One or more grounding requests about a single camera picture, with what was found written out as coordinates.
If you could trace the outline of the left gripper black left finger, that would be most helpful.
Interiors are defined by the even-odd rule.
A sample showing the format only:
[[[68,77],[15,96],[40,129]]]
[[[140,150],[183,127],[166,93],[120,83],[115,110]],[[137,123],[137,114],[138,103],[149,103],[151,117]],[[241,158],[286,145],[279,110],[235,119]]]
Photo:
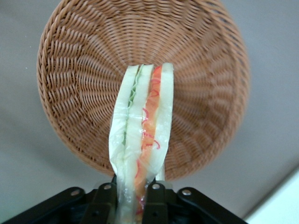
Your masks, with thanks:
[[[84,224],[113,224],[117,207],[115,183],[104,183],[96,190],[83,215]]]

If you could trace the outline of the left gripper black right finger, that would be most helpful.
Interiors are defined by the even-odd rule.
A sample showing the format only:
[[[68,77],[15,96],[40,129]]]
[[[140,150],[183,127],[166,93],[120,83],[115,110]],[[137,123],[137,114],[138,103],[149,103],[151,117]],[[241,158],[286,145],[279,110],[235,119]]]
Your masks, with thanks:
[[[176,193],[171,183],[151,183],[147,188],[143,212],[144,224],[177,224]]]

